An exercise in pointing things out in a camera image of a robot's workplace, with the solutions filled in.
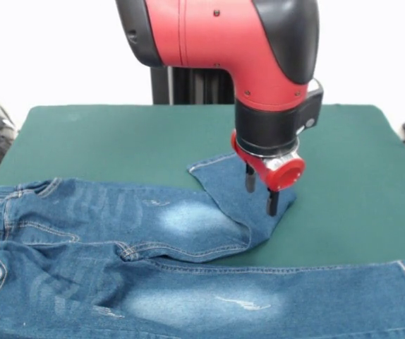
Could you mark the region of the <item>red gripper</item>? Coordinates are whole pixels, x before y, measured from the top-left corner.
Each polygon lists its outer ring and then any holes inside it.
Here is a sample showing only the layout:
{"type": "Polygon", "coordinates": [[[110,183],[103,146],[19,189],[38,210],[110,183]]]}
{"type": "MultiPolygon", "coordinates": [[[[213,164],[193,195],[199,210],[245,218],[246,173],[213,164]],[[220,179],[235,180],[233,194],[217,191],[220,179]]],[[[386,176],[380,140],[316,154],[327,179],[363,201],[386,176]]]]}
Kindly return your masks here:
{"type": "Polygon", "coordinates": [[[269,193],[266,212],[270,216],[275,216],[279,203],[279,191],[295,184],[306,168],[305,161],[298,154],[299,143],[284,153],[272,157],[260,157],[242,149],[236,140],[236,130],[233,130],[231,146],[246,164],[247,192],[253,193],[256,179],[260,179],[269,193]]]}

